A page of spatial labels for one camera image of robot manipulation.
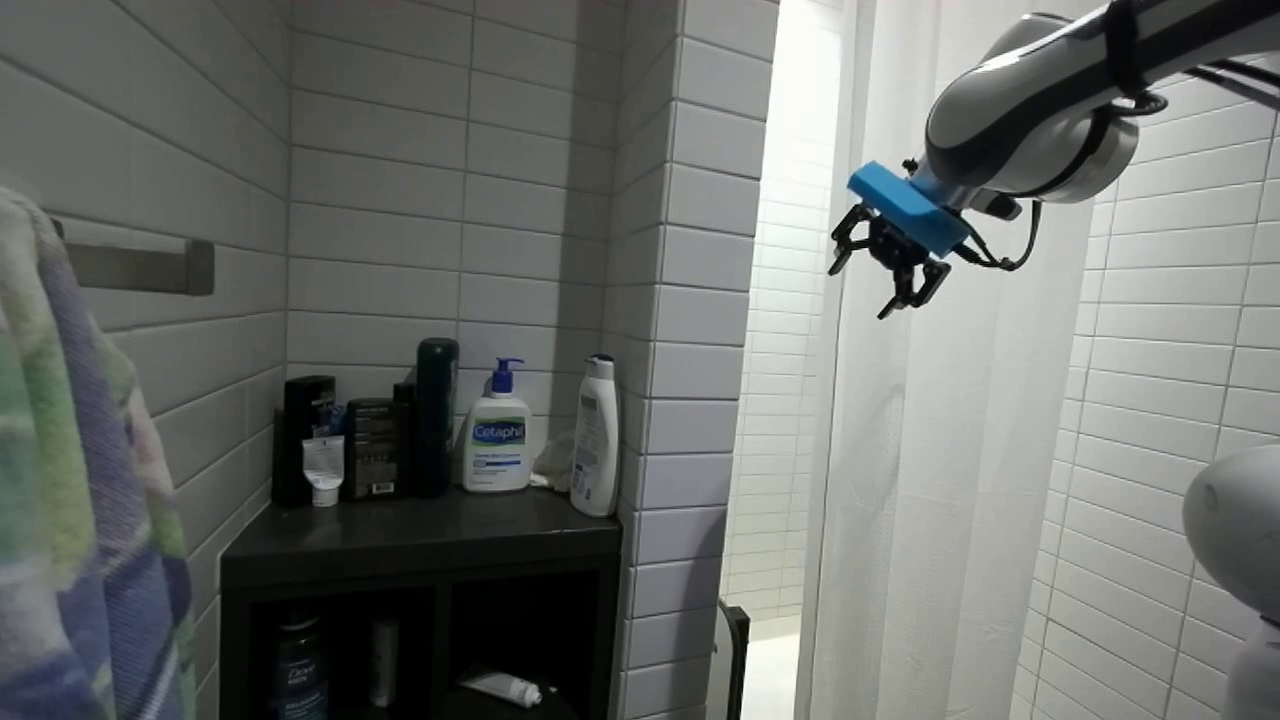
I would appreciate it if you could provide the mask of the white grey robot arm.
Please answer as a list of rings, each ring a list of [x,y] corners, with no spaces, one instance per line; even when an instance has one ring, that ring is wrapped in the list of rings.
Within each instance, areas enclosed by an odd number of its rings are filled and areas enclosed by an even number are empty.
[[[925,151],[903,170],[867,160],[849,177],[857,202],[832,228],[828,270],[867,250],[894,275],[882,319],[925,309],[951,256],[1019,270],[1048,202],[1093,198],[1132,165],[1135,118],[1170,106],[1161,79],[1184,73],[1273,106],[1255,51],[1275,48],[1275,0],[1034,11],[931,100]]]

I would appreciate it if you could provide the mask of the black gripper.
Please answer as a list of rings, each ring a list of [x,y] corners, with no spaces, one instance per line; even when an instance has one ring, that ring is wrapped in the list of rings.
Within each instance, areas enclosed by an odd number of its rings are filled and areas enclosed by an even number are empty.
[[[873,214],[865,202],[857,202],[832,228],[828,275],[842,275],[857,250],[867,250],[894,275],[894,295],[885,301],[876,319],[890,319],[901,309],[925,309],[931,290],[950,279],[945,260],[931,260],[919,244],[895,231],[885,214]]]

